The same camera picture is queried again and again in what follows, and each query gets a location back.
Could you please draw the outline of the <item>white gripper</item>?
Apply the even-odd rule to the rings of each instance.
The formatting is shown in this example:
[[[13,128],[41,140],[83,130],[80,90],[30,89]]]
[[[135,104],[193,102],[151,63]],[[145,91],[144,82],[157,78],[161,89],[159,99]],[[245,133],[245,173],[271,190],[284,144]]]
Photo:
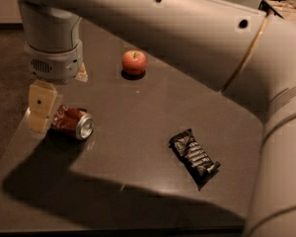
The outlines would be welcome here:
[[[29,128],[46,132],[58,92],[52,83],[88,81],[80,40],[81,18],[61,9],[18,1],[27,64],[37,79],[29,91]]]

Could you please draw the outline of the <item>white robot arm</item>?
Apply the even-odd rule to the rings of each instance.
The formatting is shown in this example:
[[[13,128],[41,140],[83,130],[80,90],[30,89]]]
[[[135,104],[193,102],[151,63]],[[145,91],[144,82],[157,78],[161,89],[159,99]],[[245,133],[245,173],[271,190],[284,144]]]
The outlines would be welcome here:
[[[296,237],[296,24],[222,0],[22,0],[146,48],[264,124],[244,237]]]

